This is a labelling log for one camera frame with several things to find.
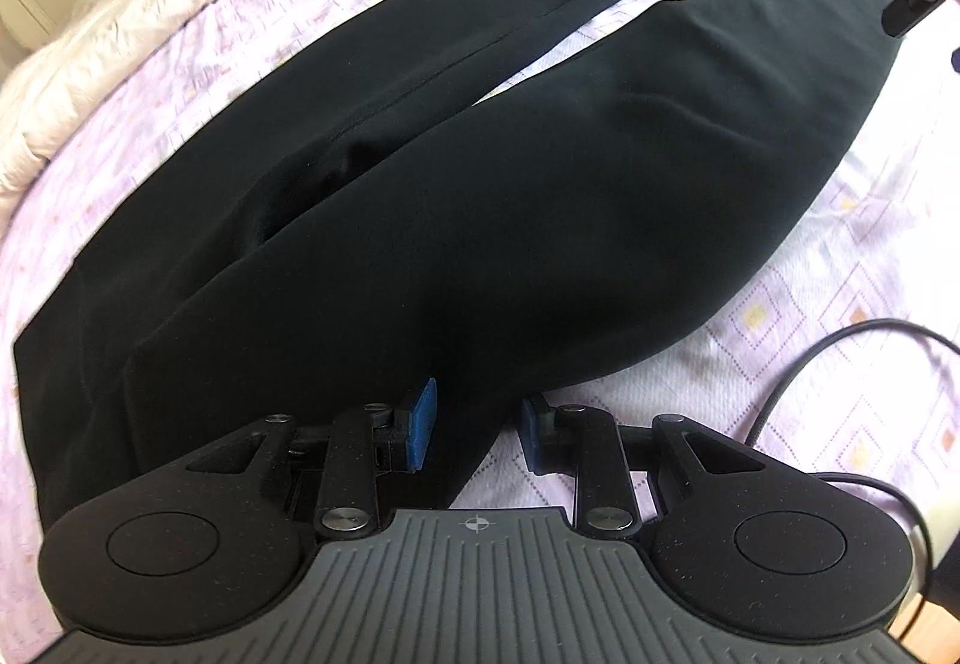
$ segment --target bed sheet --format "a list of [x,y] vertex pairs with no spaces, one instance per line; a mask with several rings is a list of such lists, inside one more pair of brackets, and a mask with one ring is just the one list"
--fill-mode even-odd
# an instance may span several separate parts
[[[72,257],[113,209],[232,98],[338,23],[380,0],[218,0],[123,83],[51,162],[0,247],[0,653],[19,664],[59,633],[35,574],[40,529],[23,453],[11,343]],[[656,0],[624,0],[495,92],[634,18]],[[950,250],[960,201],[947,129],[960,79],[949,4],[904,43],[877,108],[810,211],[718,316],[631,369],[549,394],[621,421],[681,411],[742,437],[776,376],[806,346],[872,316],[960,326]],[[784,398],[760,447],[803,469],[841,468],[896,482],[930,509],[960,475],[960,394],[947,359],[913,340],[864,335],[818,360]],[[641,504],[649,499],[637,477]],[[562,477],[532,477],[504,434],[462,506],[570,506]]]

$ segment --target black cable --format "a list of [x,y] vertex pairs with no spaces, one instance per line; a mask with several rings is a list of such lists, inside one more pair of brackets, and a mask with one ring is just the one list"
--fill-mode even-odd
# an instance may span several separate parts
[[[907,333],[907,335],[920,335],[925,336],[925,338],[933,339],[934,341],[939,342],[940,344],[947,347],[947,349],[952,350],[954,354],[960,356],[960,347],[955,343],[947,339],[944,335],[932,331],[925,326],[918,325],[917,323],[911,323],[909,320],[899,320],[896,317],[880,317],[875,320],[864,320],[860,323],[855,323],[846,328],[842,328],[838,331],[830,333],[829,335],[822,338],[820,341],[811,345],[795,362],[791,363],[787,367],[784,376],[779,379],[774,386],[774,389],[770,391],[770,395],[767,396],[767,400],[763,402],[760,412],[757,413],[757,418],[754,420],[754,424],[750,427],[750,431],[747,432],[747,438],[744,440],[744,443],[747,447],[755,447],[757,445],[757,439],[760,438],[760,432],[763,431],[763,427],[767,425],[767,421],[770,419],[770,415],[773,413],[776,405],[779,404],[779,400],[784,396],[784,392],[789,388],[792,381],[797,379],[797,376],[803,369],[806,367],[806,364],[810,363],[815,357],[819,356],[825,349],[836,344],[838,341],[847,338],[847,336],[853,336],[855,333],[864,333],[866,331],[877,331],[881,329],[886,329],[888,331],[896,331],[899,333]],[[904,640],[906,635],[910,632],[910,629],[913,629],[914,624],[917,622],[917,619],[920,618],[920,612],[923,610],[923,606],[926,604],[926,594],[930,589],[930,584],[933,581],[933,540],[930,537],[930,529],[926,525],[926,521],[923,518],[923,514],[920,512],[920,508],[914,504],[914,501],[910,499],[903,491],[901,491],[896,485],[890,485],[889,482],[883,482],[883,480],[877,480],[875,477],[867,477],[866,475],[856,475],[846,472],[815,472],[812,474],[812,477],[819,477],[820,480],[825,482],[848,482],[852,485],[866,485],[870,488],[875,488],[884,493],[889,494],[894,497],[896,501],[899,501],[906,509],[907,513],[911,518],[913,518],[915,525],[920,529],[920,536],[923,538],[923,547],[926,549],[926,560],[925,566],[923,567],[923,578],[920,580],[920,585],[918,587],[917,593],[920,594],[920,601],[917,603],[917,609],[914,610],[913,615],[911,616],[909,622],[907,622],[904,630],[899,634],[899,638]]]
[[899,501],[904,506],[907,514],[913,518],[914,525],[920,529],[920,537],[923,538],[923,547],[926,549],[925,559],[923,559],[925,561],[923,564],[923,578],[920,578],[920,585],[917,587],[917,593],[920,594],[920,601],[917,603],[917,609],[913,611],[913,615],[910,616],[910,620],[907,622],[904,630],[899,634],[899,640],[901,640],[901,642],[904,641],[910,629],[913,629],[917,619],[920,618],[920,613],[926,604],[926,592],[930,589],[930,584],[933,583],[933,539],[930,537],[930,529],[928,525],[926,525],[925,518],[923,518],[923,512],[920,512],[920,508],[914,504],[914,501],[896,487],[896,485],[890,485],[889,482],[885,482],[884,480],[877,480],[876,477],[854,475],[850,472],[811,472],[810,477],[819,477],[819,479],[824,482],[848,482],[851,485],[866,485],[878,491],[883,491],[894,497],[896,501]]

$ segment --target crosshair symbol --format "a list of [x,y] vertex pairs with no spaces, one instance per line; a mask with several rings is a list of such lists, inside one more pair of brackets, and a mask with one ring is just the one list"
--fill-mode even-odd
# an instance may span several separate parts
[[474,515],[472,518],[467,518],[463,525],[469,528],[469,530],[475,531],[475,533],[480,533],[484,528],[490,528],[493,524],[486,518]]

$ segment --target black pants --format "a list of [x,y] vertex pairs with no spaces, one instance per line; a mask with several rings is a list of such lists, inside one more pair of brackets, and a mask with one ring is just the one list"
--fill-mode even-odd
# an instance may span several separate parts
[[431,375],[424,472],[381,490],[443,506],[517,396],[707,320],[853,141],[888,0],[664,1],[474,105],[616,1],[387,0],[200,130],[16,343],[43,524],[266,413]]

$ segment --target gray ribbed plate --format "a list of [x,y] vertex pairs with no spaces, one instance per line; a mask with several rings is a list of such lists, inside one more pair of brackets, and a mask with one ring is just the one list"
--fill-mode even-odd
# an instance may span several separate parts
[[131,646],[72,632],[42,664],[906,664],[875,630],[819,645],[723,632],[676,605],[631,546],[560,509],[401,511],[329,544],[276,608],[219,637]]

